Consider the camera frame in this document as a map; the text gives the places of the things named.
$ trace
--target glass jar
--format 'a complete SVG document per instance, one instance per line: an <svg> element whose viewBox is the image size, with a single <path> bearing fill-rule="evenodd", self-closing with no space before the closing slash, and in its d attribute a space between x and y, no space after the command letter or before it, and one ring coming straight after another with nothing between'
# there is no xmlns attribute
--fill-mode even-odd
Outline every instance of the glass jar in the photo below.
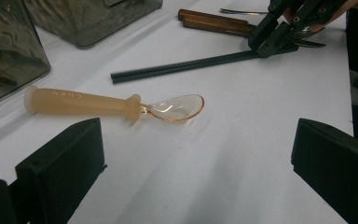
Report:
<svg viewBox="0 0 358 224"><path fill-rule="evenodd" d="M48 58L21 0L0 0L0 99L47 74Z"/></svg>
<svg viewBox="0 0 358 224"><path fill-rule="evenodd" d="M25 0L35 25L87 49L161 8L162 0Z"/></svg>

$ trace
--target white table surface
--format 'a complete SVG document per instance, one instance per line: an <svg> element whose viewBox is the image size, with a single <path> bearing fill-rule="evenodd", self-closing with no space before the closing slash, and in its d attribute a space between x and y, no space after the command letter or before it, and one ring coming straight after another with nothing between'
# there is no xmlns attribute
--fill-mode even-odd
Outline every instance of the white table surface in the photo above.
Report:
<svg viewBox="0 0 358 224"><path fill-rule="evenodd" d="M102 116L108 167L70 223L345 223L293 171L299 118L352 134L345 19L297 52L112 84L110 73L248 50L247 39L183 28L180 8L265 10L269 1L165 0L162 9L92 49L37 29L52 66L35 85L146 104L197 93L204 111L182 124ZM260 16L232 15L252 24ZM30 115L24 90L0 103L0 178L70 125L96 116Z"/></svg>

